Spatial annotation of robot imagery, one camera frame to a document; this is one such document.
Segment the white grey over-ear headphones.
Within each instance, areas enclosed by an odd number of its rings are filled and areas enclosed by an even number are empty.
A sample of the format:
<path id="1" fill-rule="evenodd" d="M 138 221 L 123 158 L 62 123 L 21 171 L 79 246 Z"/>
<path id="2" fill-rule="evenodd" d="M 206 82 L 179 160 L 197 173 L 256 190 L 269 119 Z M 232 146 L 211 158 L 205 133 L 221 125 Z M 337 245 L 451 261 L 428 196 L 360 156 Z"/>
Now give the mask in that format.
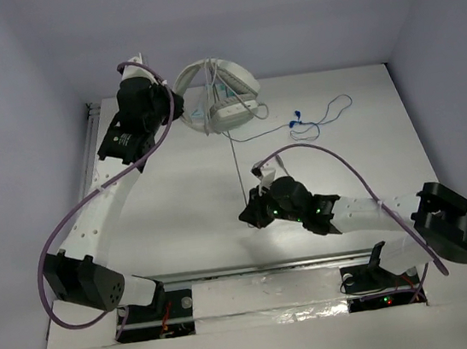
<path id="1" fill-rule="evenodd" d="M 184 96 L 200 72 L 206 74 L 204 92 L 193 111 L 185 110 L 183 124 L 194 131 L 212 135 L 235 130 L 251 119 L 262 119 L 257 98 L 260 83 L 251 72 L 233 61 L 206 58 L 188 65 L 173 85 L 176 95 Z"/>

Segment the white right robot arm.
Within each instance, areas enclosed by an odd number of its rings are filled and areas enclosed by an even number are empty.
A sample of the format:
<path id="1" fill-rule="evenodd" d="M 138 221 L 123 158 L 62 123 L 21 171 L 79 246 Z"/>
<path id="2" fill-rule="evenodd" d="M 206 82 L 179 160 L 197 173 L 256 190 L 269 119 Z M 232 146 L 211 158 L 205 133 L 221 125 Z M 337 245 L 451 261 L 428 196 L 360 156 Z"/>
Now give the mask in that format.
<path id="1" fill-rule="evenodd" d="M 383 201 L 312 194 L 292 177 L 280 177 L 266 188 L 251 189 L 238 219 L 256 229 L 276 220 L 297 222 L 320 236 L 400 232 L 401 238 L 378 241 L 371 249 L 366 270 L 377 286 L 388 286 L 405 271 L 429 262 L 467 265 L 467 199 L 437 182 Z"/>

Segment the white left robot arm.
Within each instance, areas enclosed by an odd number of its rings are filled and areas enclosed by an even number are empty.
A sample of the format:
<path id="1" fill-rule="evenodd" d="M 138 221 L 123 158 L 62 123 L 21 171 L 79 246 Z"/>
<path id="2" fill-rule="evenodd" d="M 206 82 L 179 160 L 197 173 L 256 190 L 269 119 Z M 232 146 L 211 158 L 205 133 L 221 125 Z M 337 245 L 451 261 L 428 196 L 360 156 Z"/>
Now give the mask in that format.
<path id="1" fill-rule="evenodd" d="M 89 193 L 61 221 L 75 218 L 55 253 L 44 244 L 38 263 L 38 291 L 50 320 L 65 329 L 76 324 L 61 320 L 51 309 L 46 289 L 63 302 L 86 306 L 103 314 L 134 306 L 146 317 L 166 309 L 163 285 L 143 276 L 125 275 L 108 266 L 108 250 L 123 206 L 147 159 L 161 145 L 157 131 L 168 131 L 182 113 L 184 99 L 163 79 L 136 76 L 123 79 L 117 93 L 118 111 L 103 135 Z"/>

